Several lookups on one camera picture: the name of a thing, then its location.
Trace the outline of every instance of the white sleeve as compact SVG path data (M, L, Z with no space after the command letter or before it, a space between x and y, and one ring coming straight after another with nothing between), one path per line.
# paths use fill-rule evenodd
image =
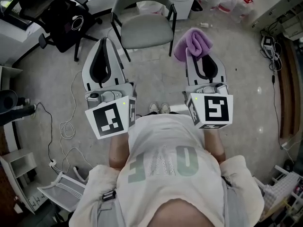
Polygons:
M264 209L261 190L246 167L243 156L235 156L220 164L221 174L242 194L250 226L259 221Z
M82 198L69 221L70 227L93 226L93 209L98 207L101 196L115 189L119 171L104 165L98 165L89 172Z

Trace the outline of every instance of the office chair wheel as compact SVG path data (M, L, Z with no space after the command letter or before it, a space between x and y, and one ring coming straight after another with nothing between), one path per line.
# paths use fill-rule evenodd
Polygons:
M97 22L99 25L101 25L101 24L103 23L102 19L100 19L100 18L97 18L97 19L96 19L96 22Z

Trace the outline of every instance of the concrete floor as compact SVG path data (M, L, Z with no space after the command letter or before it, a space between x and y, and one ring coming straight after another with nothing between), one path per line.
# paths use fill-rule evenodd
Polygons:
M135 10L122 15L122 22L136 14ZM102 17L103 24L95 25L89 34L102 38L108 34L119 52L121 46L113 30L110 30L110 16ZM177 21L175 42L191 27L200 22L213 24L203 31L214 43L212 50L226 68L229 92L234 96L233 124L221 130L221 138L227 157L243 155L252 174L260 180L266 180L275 164L281 165L287 159L285 151L280 150L277 142L277 121L274 110L274 91L271 82L272 71L268 69L268 60L260 53L259 34L247 31L240 24L234 24L223 14L211 18ZM53 115L53 142L50 145L51 158L61 167L63 159L60 148L59 123L70 118L74 102L70 86L75 74L82 69L85 59L94 45L93 41L83 39L79 53L80 61L73 61L74 47L60 53L55 47L44 50L35 49L26 56L17 68L23 73L15 80L15 90L20 96L31 98L33 103L41 102ZM185 65L168 56L169 44L130 51L132 62L121 56L125 75L137 83L137 113L148 113L149 104L179 104L184 102L181 91L185 89L187 79ZM278 81L276 88L276 107L280 115L280 93ZM84 111L87 103L82 78L76 77L73 84L77 109L71 121L76 135L71 140L62 140L64 151L78 147L93 166L108 164L110 139L97 140ZM28 117L16 123L20 145L33 151L38 167L37 178L42 184L48 184L56 174L48 166L47 145L50 141L50 116L39 106L34 119ZM85 177L90 166L78 151L68 155L71 166L78 166ZM68 175L74 176L72 169Z

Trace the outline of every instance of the purple towel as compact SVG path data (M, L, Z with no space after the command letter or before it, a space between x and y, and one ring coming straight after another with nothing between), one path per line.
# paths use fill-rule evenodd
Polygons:
M201 29L191 28L185 32L174 48L174 55L179 61L186 62L185 50L197 57L197 60L207 55L213 42L204 34Z

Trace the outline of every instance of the plastic bag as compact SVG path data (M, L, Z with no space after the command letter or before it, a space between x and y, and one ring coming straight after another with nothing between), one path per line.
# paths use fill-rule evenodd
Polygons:
M161 3L154 1L143 1L143 2L138 2L137 7L139 9L140 14L150 14L150 13L161 14L163 5Z

